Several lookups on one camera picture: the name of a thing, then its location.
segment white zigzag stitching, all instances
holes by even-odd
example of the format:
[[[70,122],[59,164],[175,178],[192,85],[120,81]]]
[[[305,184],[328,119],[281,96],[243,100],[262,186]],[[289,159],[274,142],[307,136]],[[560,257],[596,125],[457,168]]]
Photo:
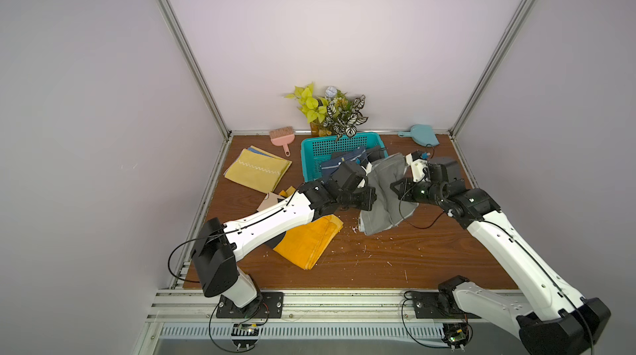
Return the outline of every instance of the white zigzag stitching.
[[[239,162],[240,164],[242,164],[243,166],[248,166],[248,167],[251,167],[251,168],[255,168],[255,169],[257,169],[257,170],[264,171],[264,172],[269,173],[269,174],[276,174],[276,175],[280,174],[280,172],[267,170],[266,168],[262,168],[262,167],[254,166],[254,165],[251,165],[251,164],[249,164],[249,163],[245,163],[245,162],[243,162],[243,161],[241,161],[241,160],[239,160],[238,162]]]

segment potted plant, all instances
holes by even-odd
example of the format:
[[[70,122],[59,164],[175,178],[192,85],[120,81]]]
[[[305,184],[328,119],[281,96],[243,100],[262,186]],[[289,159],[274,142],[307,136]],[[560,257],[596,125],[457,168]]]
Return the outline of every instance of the potted plant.
[[[362,115],[361,109],[364,107],[366,97],[361,95],[350,101],[345,93],[335,89],[335,96],[327,105],[327,117],[322,122],[323,127],[328,127],[336,134],[336,141],[342,136],[349,138],[357,133],[356,126],[365,123],[369,118]]]
[[[314,83],[311,83],[305,87],[296,87],[285,98],[298,101],[298,109],[307,117],[314,136],[334,134],[336,141],[342,136],[351,138],[357,133],[356,126],[368,120],[360,112],[364,107],[365,96],[349,100],[345,93],[333,86],[327,88],[325,96],[314,97]]]
[[[300,104],[298,109],[305,114],[313,136],[325,137],[331,135],[329,130],[322,127],[322,122],[327,117],[329,100],[322,96],[319,96],[318,99],[314,98],[314,83],[310,83],[305,87],[296,86],[294,92],[287,94],[285,98],[298,101],[298,104]]]

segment white wall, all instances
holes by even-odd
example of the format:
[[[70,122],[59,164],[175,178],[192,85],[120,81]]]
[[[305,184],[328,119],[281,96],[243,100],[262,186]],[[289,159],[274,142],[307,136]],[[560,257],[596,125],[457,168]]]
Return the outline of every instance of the white wall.
[[[128,354],[220,134],[154,0],[0,11],[0,353]]]
[[[449,128],[521,0],[171,0],[229,129],[307,129],[315,81],[364,93],[363,128]]]
[[[458,136],[524,238],[609,306],[601,354],[636,329],[634,28],[634,0],[538,0]]]

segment teal plastic basket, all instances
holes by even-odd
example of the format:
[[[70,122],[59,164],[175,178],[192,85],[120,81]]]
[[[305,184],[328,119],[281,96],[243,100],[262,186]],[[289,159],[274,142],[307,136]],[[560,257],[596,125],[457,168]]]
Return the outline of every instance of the teal plastic basket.
[[[377,133],[358,133],[352,138],[342,137],[337,142],[336,136],[305,139],[300,144],[305,182],[322,177],[320,164],[331,159],[333,152],[350,152],[359,146],[369,149],[377,145],[384,148],[384,143]],[[385,151],[384,156],[389,157],[389,154]]]

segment orange towel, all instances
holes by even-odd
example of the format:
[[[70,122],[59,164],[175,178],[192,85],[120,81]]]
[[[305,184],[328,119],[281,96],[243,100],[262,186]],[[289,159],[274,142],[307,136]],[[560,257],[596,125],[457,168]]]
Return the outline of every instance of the orange towel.
[[[312,269],[331,239],[341,229],[340,218],[334,215],[324,216],[287,231],[281,242],[274,247],[274,251],[302,269]]]

